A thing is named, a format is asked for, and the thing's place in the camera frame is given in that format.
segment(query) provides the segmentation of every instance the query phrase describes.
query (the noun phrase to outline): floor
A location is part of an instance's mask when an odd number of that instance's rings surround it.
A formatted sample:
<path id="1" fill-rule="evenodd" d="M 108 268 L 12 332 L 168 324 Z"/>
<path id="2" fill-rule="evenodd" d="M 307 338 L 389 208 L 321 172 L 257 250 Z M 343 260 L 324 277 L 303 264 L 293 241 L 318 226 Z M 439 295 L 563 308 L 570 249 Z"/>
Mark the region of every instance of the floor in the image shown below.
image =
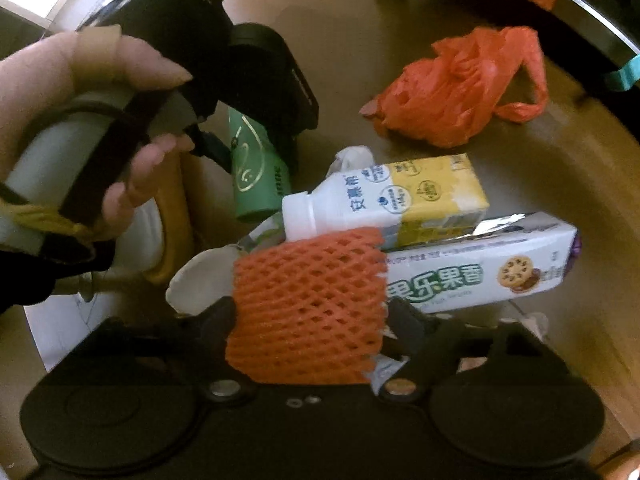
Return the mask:
<path id="1" fill-rule="evenodd" d="M 316 131 L 300 136 L 295 190 L 311 190 L 335 152 L 369 146 L 379 162 L 437 155 L 420 142 L 378 137 L 359 108 L 431 43 L 484 24 L 457 0 L 226 0 L 235 22 L 274 27 L 287 40 L 320 102 Z M 551 102 L 524 126 L 493 120 L 466 151 L 494 216 L 544 210 L 577 225 L 584 251 L 556 290 L 523 298 L 528 312 L 551 320 L 550 343 L 607 405 L 595 463 L 640 436 L 640 146 L 599 102 L 576 105 L 580 86 L 546 64 Z M 518 79 L 508 97 L 527 98 Z M 224 107 L 209 121 L 227 136 Z M 238 239 L 249 227 L 228 214 L 230 178 L 209 161 L 185 164 L 194 224 L 208 246 Z"/>
<path id="2" fill-rule="evenodd" d="M 36 465 L 20 430 L 20 406 L 45 373 L 20 306 L 0 316 L 0 354 L 0 466 L 16 480 L 24 478 Z"/>

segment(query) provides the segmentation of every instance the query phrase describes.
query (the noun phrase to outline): teal handle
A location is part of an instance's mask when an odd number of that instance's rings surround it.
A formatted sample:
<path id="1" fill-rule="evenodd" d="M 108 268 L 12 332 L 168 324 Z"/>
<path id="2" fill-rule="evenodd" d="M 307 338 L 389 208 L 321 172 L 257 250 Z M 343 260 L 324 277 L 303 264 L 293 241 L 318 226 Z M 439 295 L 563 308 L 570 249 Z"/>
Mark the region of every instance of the teal handle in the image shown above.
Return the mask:
<path id="1" fill-rule="evenodd" d="M 610 92 L 626 92 L 640 80 L 640 56 L 635 56 L 620 70 L 606 73 L 602 78 Z"/>

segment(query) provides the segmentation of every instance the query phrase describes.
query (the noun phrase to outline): foam fruit net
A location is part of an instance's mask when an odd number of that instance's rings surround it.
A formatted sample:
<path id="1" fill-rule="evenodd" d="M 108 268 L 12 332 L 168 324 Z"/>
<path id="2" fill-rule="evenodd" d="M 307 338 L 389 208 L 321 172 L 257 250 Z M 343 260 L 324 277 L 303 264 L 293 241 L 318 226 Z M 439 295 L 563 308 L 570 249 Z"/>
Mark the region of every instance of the foam fruit net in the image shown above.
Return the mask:
<path id="1" fill-rule="evenodd" d="M 226 359 L 260 383 L 365 383 L 382 346 L 386 263 L 373 228 L 279 245 L 236 262 Z"/>

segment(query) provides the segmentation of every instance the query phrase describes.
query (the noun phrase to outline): fingernail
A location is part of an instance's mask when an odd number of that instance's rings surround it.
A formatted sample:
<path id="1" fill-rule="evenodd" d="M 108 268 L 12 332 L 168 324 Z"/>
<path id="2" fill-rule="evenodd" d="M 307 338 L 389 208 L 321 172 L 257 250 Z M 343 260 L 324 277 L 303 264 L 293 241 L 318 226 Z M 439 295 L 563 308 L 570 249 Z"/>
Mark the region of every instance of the fingernail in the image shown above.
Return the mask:
<path id="1" fill-rule="evenodd" d="M 193 79 L 193 75 L 187 69 L 165 57 L 158 60 L 158 70 L 176 86 Z"/>
<path id="2" fill-rule="evenodd" d="M 127 192 L 127 186 L 124 182 L 116 182 L 111 186 L 110 191 L 120 200 L 123 194 Z"/>
<path id="3" fill-rule="evenodd" d="M 120 193 L 120 196 L 118 197 L 118 205 L 122 208 L 122 209 L 129 209 L 132 206 L 131 204 L 131 198 L 129 196 L 129 189 L 127 189 L 126 184 L 122 183 L 122 192 Z"/>
<path id="4" fill-rule="evenodd" d="M 158 152 L 151 157 L 150 162 L 153 167 L 156 167 L 162 164 L 163 160 L 164 160 L 164 152 L 158 150 Z"/>

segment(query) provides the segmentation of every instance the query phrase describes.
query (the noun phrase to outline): white bottle cap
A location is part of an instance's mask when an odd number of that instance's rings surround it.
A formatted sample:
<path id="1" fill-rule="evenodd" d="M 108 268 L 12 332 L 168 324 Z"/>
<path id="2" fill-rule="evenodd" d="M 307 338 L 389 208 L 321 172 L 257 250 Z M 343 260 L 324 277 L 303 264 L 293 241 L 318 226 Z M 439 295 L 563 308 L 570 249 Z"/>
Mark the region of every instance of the white bottle cap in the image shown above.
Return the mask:
<path id="1" fill-rule="evenodd" d="M 282 219 L 287 242 L 318 236 L 313 201 L 306 191 L 282 199 Z"/>

